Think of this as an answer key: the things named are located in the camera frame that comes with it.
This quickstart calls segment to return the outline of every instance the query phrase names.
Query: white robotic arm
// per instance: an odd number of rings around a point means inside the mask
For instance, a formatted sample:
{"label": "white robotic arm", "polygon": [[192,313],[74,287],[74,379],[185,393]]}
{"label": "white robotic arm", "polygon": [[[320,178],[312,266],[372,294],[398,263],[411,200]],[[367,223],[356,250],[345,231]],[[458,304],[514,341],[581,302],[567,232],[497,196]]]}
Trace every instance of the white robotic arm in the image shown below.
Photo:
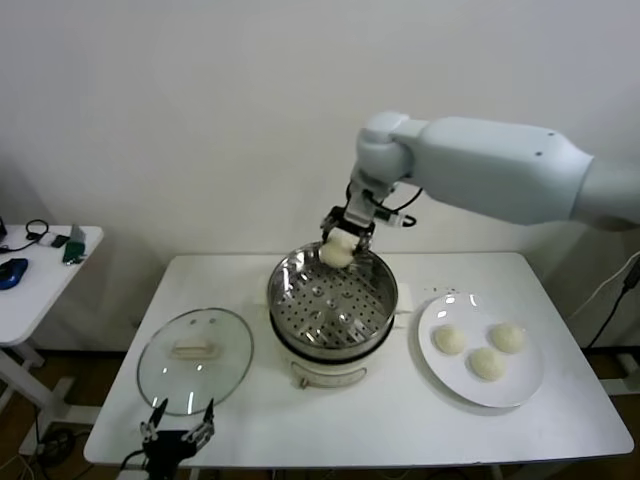
{"label": "white robotic arm", "polygon": [[387,219],[381,203],[396,182],[435,200],[511,223],[572,218],[640,224],[640,164],[606,162],[540,127],[450,117],[433,122],[385,112],[358,135],[348,203],[323,222],[360,239]]}

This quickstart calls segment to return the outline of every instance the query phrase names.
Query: stainless steel steamer basket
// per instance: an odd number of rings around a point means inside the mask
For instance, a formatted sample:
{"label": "stainless steel steamer basket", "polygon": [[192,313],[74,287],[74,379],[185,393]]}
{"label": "stainless steel steamer basket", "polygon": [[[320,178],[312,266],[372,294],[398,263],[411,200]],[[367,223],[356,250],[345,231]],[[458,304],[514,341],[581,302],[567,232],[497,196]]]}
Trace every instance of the stainless steel steamer basket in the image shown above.
{"label": "stainless steel steamer basket", "polygon": [[288,254],[269,279],[273,329],[289,350],[328,364],[372,353],[393,326],[398,287],[387,264],[372,252],[344,269],[322,263],[311,243]]}

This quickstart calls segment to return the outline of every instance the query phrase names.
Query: glass lid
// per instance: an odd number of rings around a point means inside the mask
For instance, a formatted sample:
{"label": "glass lid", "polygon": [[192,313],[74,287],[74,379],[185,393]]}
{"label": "glass lid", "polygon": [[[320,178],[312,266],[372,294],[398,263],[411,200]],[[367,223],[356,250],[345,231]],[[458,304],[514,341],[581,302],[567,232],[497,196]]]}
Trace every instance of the glass lid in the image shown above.
{"label": "glass lid", "polygon": [[138,361],[138,388],[165,413],[191,415],[222,402],[247,374],[253,358],[249,326],[222,308],[184,313],[156,332]]}

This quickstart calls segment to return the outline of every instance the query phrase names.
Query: blue mouse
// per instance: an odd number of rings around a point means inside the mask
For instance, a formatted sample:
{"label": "blue mouse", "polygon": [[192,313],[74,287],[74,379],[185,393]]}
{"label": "blue mouse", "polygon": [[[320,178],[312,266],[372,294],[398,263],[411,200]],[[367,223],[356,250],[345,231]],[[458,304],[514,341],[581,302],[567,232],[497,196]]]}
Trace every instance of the blue mouse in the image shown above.
{"label": "blue mouse", "polygon": [[13,258],[0,265],[0,290],[9,290],[20,283],[28,266],[26,258]]}

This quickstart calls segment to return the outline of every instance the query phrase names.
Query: wire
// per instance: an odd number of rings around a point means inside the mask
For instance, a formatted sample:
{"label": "wire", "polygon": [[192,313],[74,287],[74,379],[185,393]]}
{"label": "wire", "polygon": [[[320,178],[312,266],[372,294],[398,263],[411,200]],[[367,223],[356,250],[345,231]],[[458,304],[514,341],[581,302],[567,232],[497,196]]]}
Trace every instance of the wire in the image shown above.
{"label": "wire", "polygon": [[[32,230],[32,226],[36,223],[39,223],[44,226],[44,232],[34,232]],[[0,246],[0,254],[15,253],[15,252],[21,252],[22,250],[26,250],[31,245],[35,245],[36,243],[38,243],[42,237],[44,237],[47,233],[49,233],[49,224],[39,218],[36,218],[34,220],[27,222],[24,228],[27,231],[27,240],[31,240],[31,241],[18,248],[10,248],[7,245],[2,245]]]}
{"label": "wire", "polygon": [[11,465],[13,463],[14,460],[20,460],[20,462],[24,465],[24,469],[22,470],[22,473],[20,474],[20,476],[18,478],[24,478],[24,473],[25,472],[29,472],[29,475],[31,475],[31,480],[35,480],[36,476],[33,473],[33,470],[31,469],[31,467],[29,466],[29,464],[25,461],[24,458],[22,458],[21,455],[14,455],[13,457],[11,457],[9,460],[7,460],[6,462],[4,462],[2,464],[2,466],[0,466],[0,471],[4,470],[5,468],[7,468],[9,465]]}
{"label": "wire", "polygon": [[415,202],[415,201],[418,199],[418,197],[419,197],[419,196],[420,196],[420,194],[422,193],[422,189],[418,190],[418,191],[416,192],[416,194],[415,194],[413,197],[411,197],[407,202],[403,203],[402,205],[400,205],[400,206],[399,206],[399,207],[397,207],[397,208],[389,208],[389,207],[386,207],[386,206],[384,206],[384,205],[382,204],[382,202],[379,202],[379,201],[377,201],[375,198],[373,198],[373,195],[371,194],[371,192],[365,192],[365,193],[368,193],[368,194],[369,194],[369,200],[370,200],[370,201],[371,201],[371,203],[373,203],[376,207],[378,207],[378,208],[382,208],[382,209],[387,210],[387,211],[389,211],[389,212],[391,212],[391,213],[399,213],[399,212],[400,212],[400,210],[404,210],[405,208],[407,208],[409,205],[411,205],[413,202]]}
{"label": "wire", "polygon": [[589,298],[587,298],[582,305],[580,305],[571,315],[569,315],[567,317],[567,322],[570,322],[571,320],[573,320],[576,316],[578,316],[580,314],[580,312],[582,312],[582,310],[584,310],[584,308],[589,305],[589,303],[591,303],[591,301],[596,298],[596,295],[598,295],[598,293],[600,293],[600,291],[606,287],[609,283],[611,283],[612,281],[614,281],[616,278],[618,278],[618,276],[624,272],[627,267],[631,264],[631,262],[633,262],[636,258],[640,257],[640,250],[637,251],[636,253],[634,253],[633,255],[631,255],[629,257],[629,259],[625,262],[625,264],[620,267],[620,269],[614,273],[613,275],[611,275],[609,278],[607,278],[604,282],[602,282],[600,285],[598,285],[598,287],[593,291],[593,293],[591,294],[591,296]]}
{"label": "wire", "polygon": [[598,333],[596,333],[596,336],[593,337],[593,340],[591,340],[591,343],[587,345],[587,348],[593,347],[593,344],[596,343],[598,338],[600,338],[600,335],[602,334],[604,329],[607,328],[607,325],[609,325],[609,322],[611,321],[611,319],[613,319],[613,316],[615,315],[616,310],[618,310],[618,305],[620,305],[620,302],[628,292],[629,292],[629,288],[627,286],[622,287],[622,290],[620,290],[620,295],[618,295],[616,302],[613,304],[613,308],[611,309],[609,316],[604,321],[604,324],[600,327],[600,330],[598,330]]}
{"label": "wire", "polygon": [[127,462],[129,460],[131,460],[133,457],[137,457],[138,455],[142,455],[143,453],[144,453],[144,450],[136,450],[135,452],[131,452],[129,455],[124,457],[124,460],[120,464],[120,471],[122,471],[125,468],[127,468]]}
{"label": "wire", "polygon": [[413,202],[415,202],[418,197],[420,197],[420,194],[422,193],[422,189],[419,189],[416,194],[411,197],[409,200],[407,200],[405,203],[403,203],[402,205],[400,205],[398,208],[394,208],[393,211],[395,213],[398,213],[400,210],[404,210],[405,208],[407,208],[409,205],[411,205]]}

